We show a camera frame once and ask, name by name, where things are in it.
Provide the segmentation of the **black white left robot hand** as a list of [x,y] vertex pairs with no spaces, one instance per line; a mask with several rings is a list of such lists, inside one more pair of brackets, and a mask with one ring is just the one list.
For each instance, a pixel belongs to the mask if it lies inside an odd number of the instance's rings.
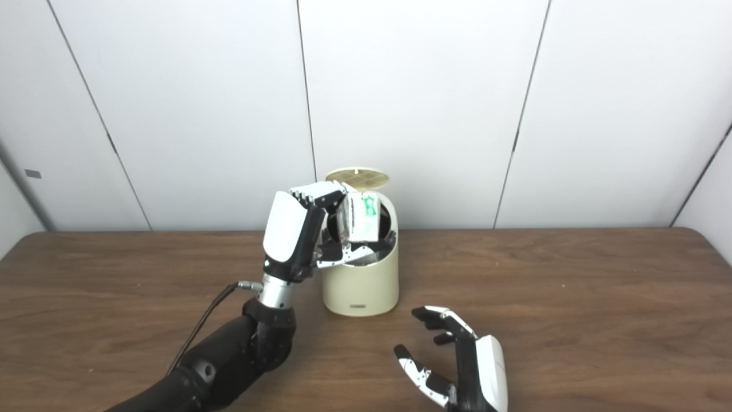
[[316,268],[372,263],[396,243],[382,230],[382,202],[372,191],[321,181],[277,191],[266,224],[264,273],[301,283]]

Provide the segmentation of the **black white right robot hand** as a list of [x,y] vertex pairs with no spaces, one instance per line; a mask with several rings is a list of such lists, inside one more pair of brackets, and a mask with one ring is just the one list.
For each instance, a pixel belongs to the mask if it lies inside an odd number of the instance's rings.
[[446,411],[507,411],[509,391],[504,351],[492,335],[479,336],[455,311],[424,306],[411,311],[428,330],[440,330],[436,345],[454,344],[457,382],[416,360],[398,344],[394,353],[414,386]]

